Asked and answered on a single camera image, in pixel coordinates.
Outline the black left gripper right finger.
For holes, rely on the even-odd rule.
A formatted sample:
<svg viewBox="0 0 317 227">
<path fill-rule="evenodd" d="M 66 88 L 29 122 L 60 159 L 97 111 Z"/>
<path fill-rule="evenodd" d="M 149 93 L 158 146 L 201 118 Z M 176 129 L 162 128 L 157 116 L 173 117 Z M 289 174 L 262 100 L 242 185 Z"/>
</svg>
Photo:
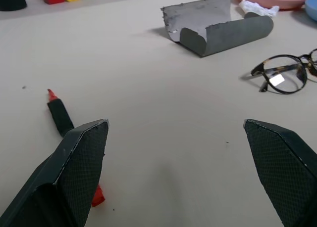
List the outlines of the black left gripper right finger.
<svg viewBox="0 0 317 227">
<path fill-rule="evenodd" d="M 317 154 L 294 132 L 246 119 L 255 167 L 285 227 L 317 225 Z"/>
</svg>

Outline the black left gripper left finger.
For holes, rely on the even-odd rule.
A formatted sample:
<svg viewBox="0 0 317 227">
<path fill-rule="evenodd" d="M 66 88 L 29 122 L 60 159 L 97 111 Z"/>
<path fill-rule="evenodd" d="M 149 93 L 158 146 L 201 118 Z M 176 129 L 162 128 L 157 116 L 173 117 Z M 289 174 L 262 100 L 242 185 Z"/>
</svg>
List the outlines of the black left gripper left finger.
<svg viewBox="0 0 317 227">
<path fill-rule="evenodd" d="M 83 227 L 99 184 L 109 124 L 70 130 L 0 218 L 2 227 Z"/>
</svg>

